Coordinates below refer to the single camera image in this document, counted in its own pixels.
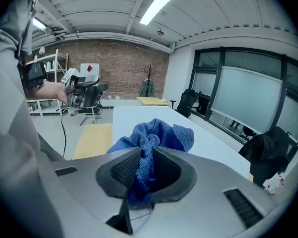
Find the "floor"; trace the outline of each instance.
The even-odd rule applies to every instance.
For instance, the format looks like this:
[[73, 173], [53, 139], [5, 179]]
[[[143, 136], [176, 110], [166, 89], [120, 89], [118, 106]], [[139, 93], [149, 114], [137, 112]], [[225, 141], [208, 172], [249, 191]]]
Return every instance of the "floor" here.
[[[64, 149], [64, 134], [61, 126], [61, 117], [59, 115], [39, 115], [31, 116], [37, 131], [44, 139], [61, 155]], [[69, 114], [64, 114], [63, 125], [67, 136], [67, 145], [64, 154], [66, 160], [74, 157], [76, 145], [79, 137], [83, 132], [83, 127], [79, 126], [86, 117], [85, 114], [76, 114], [70, 117]], [[96, 123], [112, 123], [113, 109], [103, 109], [101, 118], [96, 119]], [[87, 119], [83, 125], [92, 123], [91, 119]], [[150, 217], [152, 208], [149, 205], [141, 204], [130, 207], [129, 215], [134, 233], [145, 223]]]

